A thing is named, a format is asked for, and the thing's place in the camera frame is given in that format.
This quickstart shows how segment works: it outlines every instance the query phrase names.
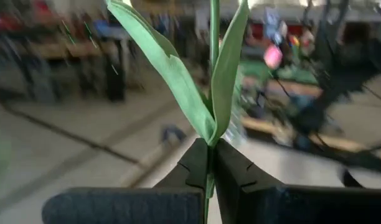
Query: blue object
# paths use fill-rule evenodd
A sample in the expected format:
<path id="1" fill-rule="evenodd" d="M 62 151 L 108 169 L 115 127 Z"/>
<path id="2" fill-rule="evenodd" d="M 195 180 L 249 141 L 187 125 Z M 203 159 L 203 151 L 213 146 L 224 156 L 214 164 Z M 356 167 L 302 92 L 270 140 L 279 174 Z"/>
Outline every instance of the blue object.
<path id="1" fill-rule="evenodd" d="M 309 149 L 311 147 L 311 140 L 305 135 L 298 135 L 296 137 L 296 144 L 301 149 Z"/>
<path id="2" fill-rule="evenodd" d="M 157 27 L 156 30 L 161 34 L 164 35 L 166 33 L 166 27 L 164 26 L 163 23 L 160 23 Z"/>
<path id="3" fill-rule="evenodd" d="M 311 96 L 294 95 L 291 96 L 290 100 L 298 108 L 303 109 L 308 106 L 314 100 L 314 98 Z"/>
<path id="4" fill-rule="evenodd" d="M 161 137 L 161 142 L 168 141 L 168 138 L 169 138 L 170 134 L 175 135 L 180 142 L 182 142 L 186 138 L 186 134 L 181 129 L 179 129 L 177 126 L 171 124 L 169 126 L 166 126 L 163 129 L 163 131 L 162 131 L 162 137 Z"/>
<path id="5" fill-rule="evenodd" d="M 280 16 L 276 9 L 266 7 L 264 11 L 264 36 L 272 40 L 276 45 L 280 45 L 283 37 L 279 32 Z"/>
<path id="6" fill-rule="evenodd" d="M 125 39 L 128 36 L 127 31 L 121 26 L 110 26 L 106 21 L 95 21 L 94 27 L 98 36 L 109 37 L 113 39 Z"/>

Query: pink object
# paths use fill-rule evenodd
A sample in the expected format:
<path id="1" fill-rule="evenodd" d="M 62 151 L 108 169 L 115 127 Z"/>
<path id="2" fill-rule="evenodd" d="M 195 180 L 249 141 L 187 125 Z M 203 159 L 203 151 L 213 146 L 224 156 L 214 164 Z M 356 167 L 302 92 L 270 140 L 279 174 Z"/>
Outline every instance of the pink object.
<path id="1" fill-rule="evenodd" d="M 269 68 L 275 69 L 282 61 L 282 52 L 275 45 L 270 45 L 264 53 L 264 61 Z"/>
<path id="2" fill-rule="evenodd" d="M 310 40 L 304 40 L 303 41 L 303 46 L 308 46 L 309 45 L 309 43 L 310 43 L 311 41 Z"/>

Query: green leaf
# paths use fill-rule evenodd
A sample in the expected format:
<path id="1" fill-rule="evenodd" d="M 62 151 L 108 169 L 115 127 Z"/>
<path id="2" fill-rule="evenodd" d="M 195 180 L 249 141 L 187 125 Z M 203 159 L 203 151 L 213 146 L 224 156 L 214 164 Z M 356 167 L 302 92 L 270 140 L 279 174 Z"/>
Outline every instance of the green leaf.
<path id="1" fill-rule="evenodd" d="M 166 81 L 196 132 L 206 141 L 210 139 L 215 121 L 204 104 L 205 96 L 200 94 L 170 41 L 154 30 L 129 4 L 111 0 L 108 9 Z"/>
<path id="2" fill-rule="evenodd" d="M 210 146 L 214 146 L 228 128 L 233 86 L 249 12 L 247 0 L 242 0 L 223 38 L 217 63 L 214 67 L 210 97 L 213 103 L 216 126 L 213 136 L 207 142 Z"/>

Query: laboratory workshop floor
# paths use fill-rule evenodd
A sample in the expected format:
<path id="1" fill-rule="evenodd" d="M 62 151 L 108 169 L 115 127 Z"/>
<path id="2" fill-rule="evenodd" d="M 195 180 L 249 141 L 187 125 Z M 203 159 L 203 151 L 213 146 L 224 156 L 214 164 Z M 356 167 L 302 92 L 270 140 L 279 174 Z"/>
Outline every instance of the laboratory workshop floor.
<path id="1" fill-rule="evenodd" d="M 0 224 L 41 224 L 44 202 L 71 187 L 133 186 L 164 155 L 165 125 L 192 135 L 163 80 L 156 74 L 145 80 L 152 84 L 128 91 L 125 103 L 71 97 L 59 105 L 0 105 Z M 368 86 L 381 96 L 381 78 Z M 330 109 L 344 137 L 381 140 L 381 101 L 369 92 L 352 97 Z"/>

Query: plant stem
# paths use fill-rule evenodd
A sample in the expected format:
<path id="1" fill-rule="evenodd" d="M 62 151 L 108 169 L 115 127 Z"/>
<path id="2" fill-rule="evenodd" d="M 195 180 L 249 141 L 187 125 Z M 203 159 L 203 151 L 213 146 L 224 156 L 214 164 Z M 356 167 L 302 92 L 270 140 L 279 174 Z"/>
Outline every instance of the plant stem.
<path id="1" fill-rule="evenodd" d="M 212 76 L 219 54 L 220 0 L 210 0 L 210 73 Z"/>
<path id="2" fill-rule="evenodd" d="M 204 203 L 204 223 L 207 223 L 209 217 L 209 200 L 214 193 L 214 175 L 213 175 L 213 164 L 214 164 L 214 147 L 209 146 L 209 154 L 207 156 L 207 182 L 205 186 L 205 203 Z"/>

